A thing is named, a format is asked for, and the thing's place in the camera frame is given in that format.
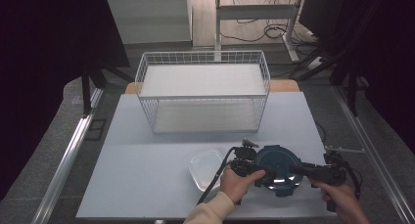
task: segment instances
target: white table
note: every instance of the white table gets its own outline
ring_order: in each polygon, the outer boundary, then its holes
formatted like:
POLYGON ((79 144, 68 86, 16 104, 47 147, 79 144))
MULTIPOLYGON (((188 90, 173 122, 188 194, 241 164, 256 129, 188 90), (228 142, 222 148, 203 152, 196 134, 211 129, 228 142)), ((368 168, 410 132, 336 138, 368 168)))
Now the white table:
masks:
MULTIPOLYGON (((216 149, 224 157, 244 137, 281 145, 302 161, 324 164, 325 153, 302 92, 270 93, 257 133, 155 135, 135 95, 122 95, 76 217, 87 219, 184 219, 202 192, 188 161, 216 149)), ((306 178, 294 194, 276 198, 252 186, 230 219, 332 216, 306 178)))

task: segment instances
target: wall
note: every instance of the wall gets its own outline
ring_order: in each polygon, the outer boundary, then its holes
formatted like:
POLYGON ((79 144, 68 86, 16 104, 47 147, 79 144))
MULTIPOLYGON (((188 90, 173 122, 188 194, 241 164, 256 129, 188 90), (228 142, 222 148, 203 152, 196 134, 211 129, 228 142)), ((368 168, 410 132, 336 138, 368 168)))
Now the wall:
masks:
POLYGON ((187 0, 108 2, 123 44, 191 40, 187 0))

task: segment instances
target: human hand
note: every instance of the human hand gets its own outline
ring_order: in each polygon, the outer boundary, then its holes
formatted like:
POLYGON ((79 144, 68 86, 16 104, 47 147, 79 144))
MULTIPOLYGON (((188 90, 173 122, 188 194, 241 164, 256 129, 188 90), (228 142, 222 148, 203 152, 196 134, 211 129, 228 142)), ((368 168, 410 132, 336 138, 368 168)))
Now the human hand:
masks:
POLYGON ((233 203, 237 203, 247 193, 250 185, 265 175, 265 170, 259 170, 247 177, 240 177, 227 164, 220 177, 220 191, 226 194, 233 203))
POLYGON ((319 187, 323 192, 323 201, 333 200, 336 203, 336 212, 340 219, 346 224, 368 224, 369 220, 363 212, 359 201, 354 196, 354 192, 349 185, 343 183, 339 187, 333 187, 326 183, 309 179, 309 181, 319 187))

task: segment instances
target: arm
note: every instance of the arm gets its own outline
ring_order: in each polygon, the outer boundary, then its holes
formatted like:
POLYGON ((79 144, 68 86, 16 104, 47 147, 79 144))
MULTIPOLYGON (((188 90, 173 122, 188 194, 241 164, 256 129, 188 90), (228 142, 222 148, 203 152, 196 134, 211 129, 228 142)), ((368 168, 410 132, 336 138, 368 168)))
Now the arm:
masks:
POLYGON ((354 192, 347 184, 333 187, 326 183, 309 179, 312 184, 323 191, 323 201, 333 200, 336 203, 336 212, 345 224, 369 224, 354 192))
POLYGON ((265 171, 260 170, 248 177, 240 177, 229 164, 226 165, 220 177, 220 192, 210 202, 197 205, 184 223, 222 223, 235 209, 235 203, 247 193, 251 183, 264 175, 265 171))

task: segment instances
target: black curtain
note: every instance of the black curtain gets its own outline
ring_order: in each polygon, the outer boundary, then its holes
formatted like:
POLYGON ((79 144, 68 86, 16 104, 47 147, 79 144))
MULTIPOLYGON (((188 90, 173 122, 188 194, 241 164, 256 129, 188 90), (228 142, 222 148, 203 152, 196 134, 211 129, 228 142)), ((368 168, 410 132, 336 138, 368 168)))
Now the black curtain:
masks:
POLYGON ((0 0, 0 9, 3 199, 54 118, 65 85, 95 61, 129 64, 107 0, 0 0))
POLYGON ((415 153, 415 0, 383 0, 359 44, 367 99, 415 153))

